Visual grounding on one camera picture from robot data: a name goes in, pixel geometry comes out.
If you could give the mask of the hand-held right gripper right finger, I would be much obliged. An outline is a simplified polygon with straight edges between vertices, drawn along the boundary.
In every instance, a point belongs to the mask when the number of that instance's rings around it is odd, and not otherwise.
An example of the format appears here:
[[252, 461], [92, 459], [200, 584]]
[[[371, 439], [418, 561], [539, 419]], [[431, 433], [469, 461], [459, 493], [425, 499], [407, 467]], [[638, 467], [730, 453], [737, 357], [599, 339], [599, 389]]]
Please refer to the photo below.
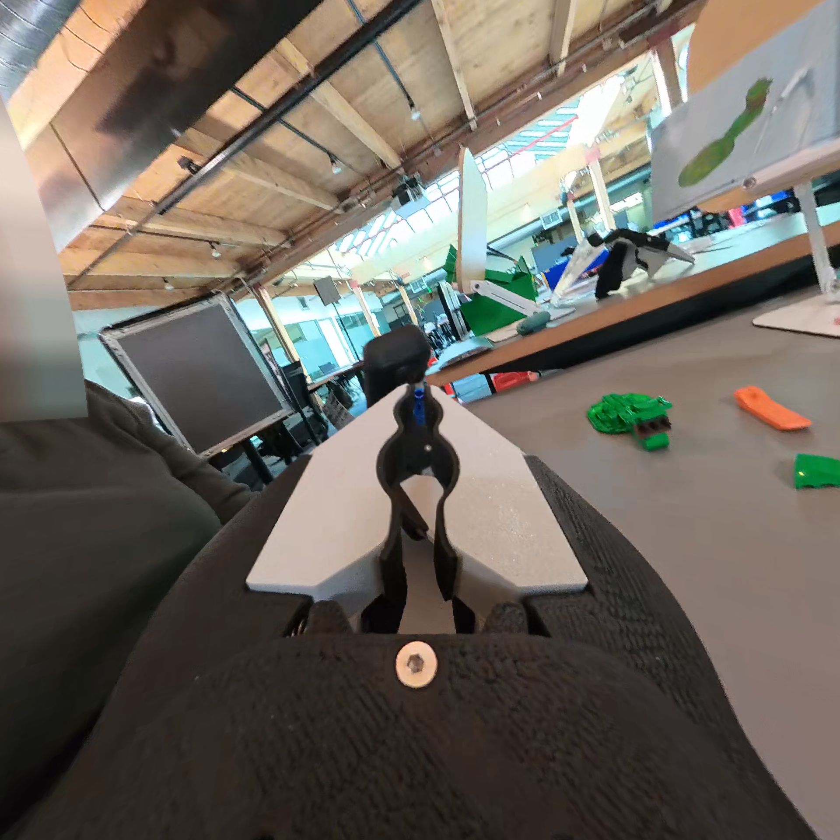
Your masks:
[[444, 499], [445, 536], [458, 556], [455, 596], [477, 616], [499, 603], [581, 592], [588, 579], [524, 454], [441, 388], [439, 432], [458, 458]]

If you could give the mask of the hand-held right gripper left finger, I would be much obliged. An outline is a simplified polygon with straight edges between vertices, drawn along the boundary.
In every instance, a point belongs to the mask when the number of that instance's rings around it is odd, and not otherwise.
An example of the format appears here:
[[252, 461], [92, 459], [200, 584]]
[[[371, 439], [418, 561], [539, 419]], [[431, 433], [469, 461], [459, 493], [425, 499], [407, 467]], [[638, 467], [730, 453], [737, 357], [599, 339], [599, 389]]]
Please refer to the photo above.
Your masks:
[[367, 632], [397, 632], [406, 601], [402, 535], [377, 459], [398, 431], [402, 385], [331, 436], [310, 460], [246, 577], [252, 592], [335, 601]]

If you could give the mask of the grey desk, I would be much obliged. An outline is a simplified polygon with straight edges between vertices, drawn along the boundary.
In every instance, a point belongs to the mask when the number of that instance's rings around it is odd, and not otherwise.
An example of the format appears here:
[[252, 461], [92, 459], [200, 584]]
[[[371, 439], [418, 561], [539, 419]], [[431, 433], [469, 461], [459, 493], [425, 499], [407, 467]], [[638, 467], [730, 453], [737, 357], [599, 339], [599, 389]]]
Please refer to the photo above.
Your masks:
[[[838, 342], [750, 312], [473, 403], [531, 456], [590, 577], [535, 599], [560, 706], [547, 790], [515, 793], [515, 838], [838, 838], [838, 489], [795, 456], [838, 455]], [[812, 421], [780, 432], [755, 385]], [[672, 403], [667, 449], [600, 434], [607, 394]]]

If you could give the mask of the green box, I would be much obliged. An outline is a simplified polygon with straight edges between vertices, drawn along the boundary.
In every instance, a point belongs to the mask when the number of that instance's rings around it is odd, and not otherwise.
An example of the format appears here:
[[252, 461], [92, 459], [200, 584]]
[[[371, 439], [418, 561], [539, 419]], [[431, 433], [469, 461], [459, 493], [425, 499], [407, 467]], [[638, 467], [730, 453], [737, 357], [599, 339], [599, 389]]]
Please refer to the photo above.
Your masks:
[[465, 324], [475, 336], [487, 336], [543, 310], [537, 303], [536, 280], [525, 258], [520, 257], [511, 269], [486, 269], [484, 282], [490, 287], [489, 296], [459, 288], [457, 258], [458, 251], [451, 245], [444, 271], [450, 286], [458, 294], [458, 306], [463, 312]]

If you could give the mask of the green transparent brick model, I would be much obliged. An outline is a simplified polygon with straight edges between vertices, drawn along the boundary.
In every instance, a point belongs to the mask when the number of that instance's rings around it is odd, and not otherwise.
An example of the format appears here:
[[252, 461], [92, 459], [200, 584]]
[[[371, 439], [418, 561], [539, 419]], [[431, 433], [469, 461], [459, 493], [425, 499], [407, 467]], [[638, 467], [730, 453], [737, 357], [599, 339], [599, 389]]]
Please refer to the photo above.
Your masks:
[[661, 396], [639, 393], [607, 394], [586, 412], [586, 418], [600, 434], [629, 435], [647, 452], [670, 445], [672, 403]]

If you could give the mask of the black silver framed monitor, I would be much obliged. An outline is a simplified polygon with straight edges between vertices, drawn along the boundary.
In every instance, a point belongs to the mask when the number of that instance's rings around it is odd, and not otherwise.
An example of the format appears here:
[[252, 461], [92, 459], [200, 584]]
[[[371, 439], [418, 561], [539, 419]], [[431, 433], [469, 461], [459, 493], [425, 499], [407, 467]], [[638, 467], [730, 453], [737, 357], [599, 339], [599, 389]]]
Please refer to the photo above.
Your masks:
[[223, 293], [119, 322], [99, 339], [163, 427], [202, 458], [298, 411]]

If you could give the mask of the black white device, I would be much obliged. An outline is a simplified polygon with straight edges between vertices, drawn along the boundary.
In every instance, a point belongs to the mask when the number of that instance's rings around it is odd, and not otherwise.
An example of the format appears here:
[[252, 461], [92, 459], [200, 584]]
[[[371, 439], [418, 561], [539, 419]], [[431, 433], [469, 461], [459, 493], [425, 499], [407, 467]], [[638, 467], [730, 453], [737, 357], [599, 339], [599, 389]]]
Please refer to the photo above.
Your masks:
[[693, 266], [695, 257], [662, 235], [651, 235], [617, 228], [604, 238], [597, 233], [586, 237], [589, 245], [605, 249], [607, 257], [597, 271], [595, 299], [606, 299], [618, 291], [636, 270], [646, 272], [649, 279], [670, 259]]

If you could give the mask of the person's torso in dark sweater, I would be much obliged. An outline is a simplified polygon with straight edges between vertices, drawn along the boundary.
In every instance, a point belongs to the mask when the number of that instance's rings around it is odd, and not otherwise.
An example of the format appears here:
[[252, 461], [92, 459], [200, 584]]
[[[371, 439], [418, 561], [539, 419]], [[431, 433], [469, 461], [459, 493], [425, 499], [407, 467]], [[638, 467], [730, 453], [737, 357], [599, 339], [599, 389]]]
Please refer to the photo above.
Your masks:
[[163, 595], [221, 527], [118, 427], [2, 426], [2, 824], [89, 730]]

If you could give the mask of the black ceiling pipe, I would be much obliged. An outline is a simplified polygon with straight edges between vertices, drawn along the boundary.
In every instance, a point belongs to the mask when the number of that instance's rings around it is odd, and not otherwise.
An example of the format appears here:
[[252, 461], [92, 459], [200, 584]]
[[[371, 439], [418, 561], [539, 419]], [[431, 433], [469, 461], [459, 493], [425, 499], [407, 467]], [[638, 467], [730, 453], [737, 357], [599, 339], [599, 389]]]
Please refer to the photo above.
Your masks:
[[227, 140], [220, 149], [202, 164], [195, 173], [190, 174], [181, 183], [167, 193], [152, 209], [128, 232], [113, 245], [97, 255], [72, 278], [68, 289], [75, 291], [81, 280], [92, 274], [108, 258], [114, 256], [134, 235], [146, 232], [150, 222], [164, 217], [181, 202], [194, 193], [199, 187], [219, 175], [229, 164], [247, 151], [247, 148], [261, 139], [286, 114], [296, 108], [301, 102], [312, 95], [322, 84], [354, 60], [363, 50], [373, 43], [393, 26], [399, 24], [405, 16], [410, 14], [419, 1], [394, 1], [385, 6], [371, 20], [364, 23], [351, 37], [342, 42], [333, 52], [324, 57], [304, 78], [298, 81], [288, 92], [277, 99], [267, 110], [261, 112], [252, 122]]

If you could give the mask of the orange brick separator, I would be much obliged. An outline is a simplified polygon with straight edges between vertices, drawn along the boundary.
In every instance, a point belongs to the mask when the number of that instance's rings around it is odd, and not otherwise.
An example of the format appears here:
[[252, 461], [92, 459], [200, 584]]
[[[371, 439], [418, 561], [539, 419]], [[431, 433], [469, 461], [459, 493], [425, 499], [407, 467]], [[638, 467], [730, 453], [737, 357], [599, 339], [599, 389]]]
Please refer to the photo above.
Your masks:
[[799, 432], [812, 426], [810, 419], [776, 402], [758, 386], [741, 387], [733, 398], [743, 411], [777, 431]]

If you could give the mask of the large green slope brick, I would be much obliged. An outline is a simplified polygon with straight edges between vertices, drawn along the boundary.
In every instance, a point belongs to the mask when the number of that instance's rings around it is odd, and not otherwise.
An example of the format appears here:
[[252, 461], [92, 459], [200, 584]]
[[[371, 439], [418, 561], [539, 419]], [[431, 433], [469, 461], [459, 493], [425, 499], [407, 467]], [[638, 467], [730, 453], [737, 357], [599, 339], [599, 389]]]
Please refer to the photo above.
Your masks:
[[822, 489], [839, 488], [840, 460], [820, 455], [797, 454], [794, 459], [794, 488]]

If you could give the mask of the cluttered wood edged table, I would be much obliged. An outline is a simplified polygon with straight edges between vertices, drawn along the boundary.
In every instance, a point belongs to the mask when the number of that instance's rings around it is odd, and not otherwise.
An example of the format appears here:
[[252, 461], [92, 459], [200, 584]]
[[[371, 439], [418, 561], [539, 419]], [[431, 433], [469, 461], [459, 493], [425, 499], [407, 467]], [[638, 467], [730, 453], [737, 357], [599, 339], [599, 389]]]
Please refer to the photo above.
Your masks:
[[803, 215], [776, 216], [711, 239], [693, 266], [668, 263], [603, 301], [585, 297], [554, 328], [429, 370], [444, 385], [471, 375], [567, 369], [720, 315], [816, 286]]

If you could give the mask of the instruction booklet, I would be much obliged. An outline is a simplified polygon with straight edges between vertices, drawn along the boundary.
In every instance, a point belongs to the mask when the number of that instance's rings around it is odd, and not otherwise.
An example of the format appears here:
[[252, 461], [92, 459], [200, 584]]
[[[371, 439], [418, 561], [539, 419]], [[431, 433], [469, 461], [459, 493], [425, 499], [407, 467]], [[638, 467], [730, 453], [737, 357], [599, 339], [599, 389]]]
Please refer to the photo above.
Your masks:
[[657, 126], [656, 221], [838, 150], [838, 2], [804, 5]]

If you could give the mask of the wooden booklet stand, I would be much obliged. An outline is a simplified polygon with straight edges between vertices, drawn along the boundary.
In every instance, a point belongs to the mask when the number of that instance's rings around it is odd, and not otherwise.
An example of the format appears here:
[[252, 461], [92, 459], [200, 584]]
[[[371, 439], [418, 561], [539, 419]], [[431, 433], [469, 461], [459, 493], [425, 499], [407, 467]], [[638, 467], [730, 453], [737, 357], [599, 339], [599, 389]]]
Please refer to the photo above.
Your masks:
[[689, 48], [689, 103], [719, 79], [745, 80], [753, 56], [774, 80], [760, 132], [743, 153], [737, 178], [701, 207], [793, 188], [810, 243], [820, 293], [757, 317], [756, 327], [838, 338], [838, 269], [828, 255], [813, 181], [838, 169], [838, 2], [708, 2]]

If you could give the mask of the silver air duct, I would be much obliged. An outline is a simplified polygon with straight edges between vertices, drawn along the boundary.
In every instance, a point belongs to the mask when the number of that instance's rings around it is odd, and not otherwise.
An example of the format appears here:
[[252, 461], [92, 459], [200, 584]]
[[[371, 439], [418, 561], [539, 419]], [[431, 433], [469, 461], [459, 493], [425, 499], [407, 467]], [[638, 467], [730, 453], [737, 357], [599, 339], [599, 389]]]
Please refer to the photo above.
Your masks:
[[1, 1], [1, 95], [8, 105], [80, 1]]

